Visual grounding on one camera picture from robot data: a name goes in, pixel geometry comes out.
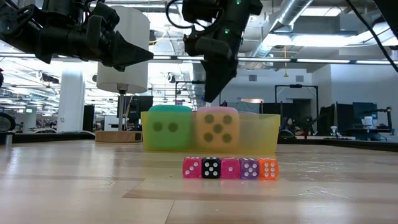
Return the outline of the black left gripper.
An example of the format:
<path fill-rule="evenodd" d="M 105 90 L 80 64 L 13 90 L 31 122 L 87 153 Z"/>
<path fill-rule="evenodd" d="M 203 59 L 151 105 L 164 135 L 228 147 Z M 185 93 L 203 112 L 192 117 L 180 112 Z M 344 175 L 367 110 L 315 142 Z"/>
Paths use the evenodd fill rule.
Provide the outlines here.
<path fill-rule="evenodd" d="M 154 54 L 129 43 L 119 31 L 117 16 L 90 15 L 82 24 L 68 24 L 54 16 L 37 16 L 42 25 L 37 35 L 35 56 L 50 63 L 54 55 L 94 60 L 123 72 L 137 63 L 152 60 Z"/>

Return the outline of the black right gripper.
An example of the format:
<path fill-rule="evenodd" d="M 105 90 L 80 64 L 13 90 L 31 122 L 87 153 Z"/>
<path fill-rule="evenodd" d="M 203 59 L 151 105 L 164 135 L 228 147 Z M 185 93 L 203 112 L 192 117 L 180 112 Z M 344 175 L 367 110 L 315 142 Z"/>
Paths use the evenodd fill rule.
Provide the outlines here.
<path fill-rule="evenodd" d="M 243 30 L 235 21 L 217 18 L 212 33 L 211 61 L 201 61 L 205 69 L 206 102 L 211 103 L 223 88 L 236 77 L 237 55 Z"/>

